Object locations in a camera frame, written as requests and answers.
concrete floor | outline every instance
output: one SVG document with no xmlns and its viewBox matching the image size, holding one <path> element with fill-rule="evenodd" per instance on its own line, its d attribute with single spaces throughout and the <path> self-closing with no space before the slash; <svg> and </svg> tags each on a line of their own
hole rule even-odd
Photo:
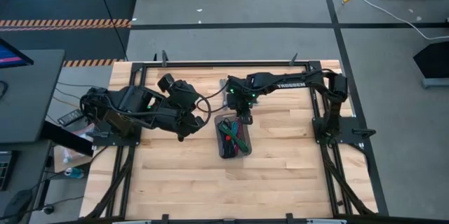
<svg viewBox="0 0 449 224">
<path fill-rule="evenodd" d="M 443 22 L 449 0 L 369 0 L 401 18 Z M 344 7 L 333 0 L 340 23 L 396 22 L 359 0 Z M 326 0 L 138 0 L 133 24 L 232 22 L 330 23 Z M 447 29 L 424 29 L 429 36 L 449 35 Z M 421 73 L 413 56 L 428 41 L 412 29 L 342 30 L 358 87 L 375 158 L 391 216 L 449 219 L 449 141 L 445 129 L 449 88 L 420 87 Z M 151 60 L 167 51 L 170 60 L 340 59 L 332 29 L 184 29 L 133 30 L 130 60 Z M 107 86 L 111 67 L 64 68 L 60 81 Z M 60 87 L 81 96 L 86 88 Z M 56 93 L 59 98 L 77 100 Z M 52 103 L 58 118 L 72 110 Z M 83 181 L 52 182 L 48 201 L 83 194 Z M 73 220 L 81 201 L 67 202 L 53 216 L 33 215 L 33 223 Z"/>
</svg>

wooden tabletop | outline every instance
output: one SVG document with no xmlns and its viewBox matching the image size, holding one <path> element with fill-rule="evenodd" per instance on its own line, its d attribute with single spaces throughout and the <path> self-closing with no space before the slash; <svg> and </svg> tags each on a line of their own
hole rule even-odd
<svg viewBox="0 0 449 224">
<path fill-rule="evenodd" d="M 110 90 L 118 91 L 128 85 L 131 64 L 114 64 Z M 337 60 L 322 60 L 321 65 L 341 72 Z M 220 89 L 219 80 L 227 75 L 246 77 L 256 72 L 284 74 L 303 70 L 301 67 L 150 68 L 146 87 L 160 91 L 157 81 L 171 73 L 175 80 L 183 79 L 207 96 Z M 222 95 L 211 98 L 212 109 L 221 107 L 222 101 Z M 182 143 L 174 133 L 143 129 L 141 145 L 135 151 L 126 219 L 159 220 L 164 213 L 170 219 L 285 218 L 286 213 L 293 213 L 295 218 L 331 217 L 323 162 L 311 126 L 309 90 L 277 90 L 260 96 L 258 101 L 252 109 L 254 123 L 248 127 L 253 152 L 240 159 L 219 157 L 213 123 Z M 220 111 L 213 117 L 234 112 Z M 194 114 L 206 118 L 202 112 Z M 348 100 L 342 105 L 342 116 L 351 115 Z M 340 153 L 348 184 L 368 208 L 377 211 L 363 154 L 344 144 L 340 145 Z M 115 154 L 116 148 L 109 147 L 91 165 L 80 216 L 88 214 L 109 187 Z M 341 199 L 340 187 L 334 184 L 337 198 Z M 115 213 L 118 208 L 116 199 Z"/>
</svg>

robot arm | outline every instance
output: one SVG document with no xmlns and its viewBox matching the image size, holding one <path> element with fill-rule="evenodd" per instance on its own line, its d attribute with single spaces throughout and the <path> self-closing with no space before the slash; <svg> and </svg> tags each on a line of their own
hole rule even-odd
<svg viewBox="0 0 449 224">
<path fill-rule="evenodd" d="M 81 111 L 93 121 L 107 122 L 112 133 L 122 138 L 134 133 L 134 125 L 138 124 L 176 133 L 183 141 L 205 124 L 192 114 L 200 95 L 191 84 L 166 74 L 158 86 L 170 95 L 165 97 L 144 86 L 127 86 L 120 91 L 91 88 L 81 97 Z"/>
<path fill-rule="evenodd" d="M 329 79 L 329 88 L 323 78 Z M 315 88 L 328 102 L 330 109 L 324 114 L 324 133 L 334 136 L 339 133 L 339 116 L 342 103 L 347 99 L 347 78 L 330 70 L 273 75 L 268 72 L 249 74 L 245 79 L 228 76 L 226 91 L 228 107 L 237 111 L 244 124 L 252 124 L 250 108 L 259 95 L 267 95 L 280 88 Z"/>
</svg>

orange and black striped tape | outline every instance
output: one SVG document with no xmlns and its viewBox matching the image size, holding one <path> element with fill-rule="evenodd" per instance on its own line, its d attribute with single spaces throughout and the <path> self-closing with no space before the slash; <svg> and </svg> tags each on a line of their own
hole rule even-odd
<svg viewBox="0 0 449 224">
<path fill-rule="evenodd" d="M 127 19 L 90 19 L 90 20 L 0 20 L 0 31 L 29 31 L 57 29 L 88 29 L 114 27 L 131 28 Z"/>
<path fill-rule="evenodd" d="M 63 67 L 110 66 L 114 62 L 123 62 L 123 59 L 66 60 Z"/>
</svg>

monitor screen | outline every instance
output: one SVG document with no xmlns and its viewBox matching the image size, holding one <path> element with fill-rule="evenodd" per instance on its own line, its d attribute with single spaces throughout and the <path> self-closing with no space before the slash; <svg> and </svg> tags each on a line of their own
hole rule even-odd
<svg viewBox="0 0 449 224">
<path fill-rule="evenodd" d="M 32 65 L 33 61 L 0 39 L 0 68 Z"/>
</svg>

